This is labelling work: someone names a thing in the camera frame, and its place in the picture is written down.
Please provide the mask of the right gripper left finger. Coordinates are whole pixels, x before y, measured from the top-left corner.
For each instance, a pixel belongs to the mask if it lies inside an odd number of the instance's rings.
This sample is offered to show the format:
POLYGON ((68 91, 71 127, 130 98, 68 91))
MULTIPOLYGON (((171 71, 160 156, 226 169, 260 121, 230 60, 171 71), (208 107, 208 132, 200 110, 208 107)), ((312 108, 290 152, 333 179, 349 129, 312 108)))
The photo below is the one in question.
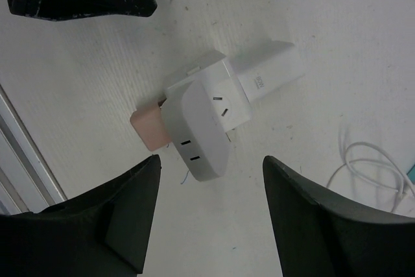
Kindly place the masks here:
POLYGON ((137 276, 143 273, 161 160, 39 213, 1 216, 2 276, 137 276))

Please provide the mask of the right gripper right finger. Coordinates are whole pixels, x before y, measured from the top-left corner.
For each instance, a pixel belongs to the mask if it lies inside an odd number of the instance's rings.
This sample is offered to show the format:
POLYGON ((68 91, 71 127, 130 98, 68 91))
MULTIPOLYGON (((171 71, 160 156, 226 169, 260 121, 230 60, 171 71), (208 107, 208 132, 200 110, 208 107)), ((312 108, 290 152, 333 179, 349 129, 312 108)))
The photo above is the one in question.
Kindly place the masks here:
POLYGON ((263 178, 284 276, 413 276, 414 219, 365 206, 273 156, 263 178))

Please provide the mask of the brown USB charger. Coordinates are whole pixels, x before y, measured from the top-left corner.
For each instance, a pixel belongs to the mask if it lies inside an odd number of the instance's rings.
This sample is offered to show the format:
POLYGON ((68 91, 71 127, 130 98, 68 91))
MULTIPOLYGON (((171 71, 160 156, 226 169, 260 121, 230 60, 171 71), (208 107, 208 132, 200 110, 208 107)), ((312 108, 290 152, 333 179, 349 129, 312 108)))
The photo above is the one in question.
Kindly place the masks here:
POLYGON ((130 124, 150 152, 171 142, 158 103, 137 109, 130 116, 130 124))

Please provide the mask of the white plug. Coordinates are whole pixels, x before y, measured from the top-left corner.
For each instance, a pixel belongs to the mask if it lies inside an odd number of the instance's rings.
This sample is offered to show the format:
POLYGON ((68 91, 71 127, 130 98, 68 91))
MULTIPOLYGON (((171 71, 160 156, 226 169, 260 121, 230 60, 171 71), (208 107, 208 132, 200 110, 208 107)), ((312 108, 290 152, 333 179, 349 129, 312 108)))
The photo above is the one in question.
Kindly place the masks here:
POLYGON ((168 95, 161 116, 196 180, 205 182, 225 175, 230 142, 201 82, 188 82, 168 95))

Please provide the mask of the white cube power socket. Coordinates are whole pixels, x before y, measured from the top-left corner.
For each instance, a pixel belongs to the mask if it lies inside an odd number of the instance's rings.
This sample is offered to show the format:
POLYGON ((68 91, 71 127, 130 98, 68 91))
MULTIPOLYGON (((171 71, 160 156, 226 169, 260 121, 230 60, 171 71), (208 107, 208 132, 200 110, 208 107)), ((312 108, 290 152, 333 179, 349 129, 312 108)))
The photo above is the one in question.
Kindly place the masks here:
POLYGON ((176 88, 194 80, 205 88, 225 132, 251 120, 250 103, 225 54, 210 51, 171 73, 164 80, 163 91, 169 96, 176 88))

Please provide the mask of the teal USB charger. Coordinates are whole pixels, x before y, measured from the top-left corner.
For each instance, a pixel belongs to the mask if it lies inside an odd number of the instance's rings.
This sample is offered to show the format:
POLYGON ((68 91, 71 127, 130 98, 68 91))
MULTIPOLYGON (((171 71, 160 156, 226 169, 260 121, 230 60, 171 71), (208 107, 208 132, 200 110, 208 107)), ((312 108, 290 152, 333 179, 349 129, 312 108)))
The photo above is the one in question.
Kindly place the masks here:
POLYGON ((415 165, 412 166, 412 168, 410 169, 410 171, 407 174, 409 180, 415 184, 415 165))

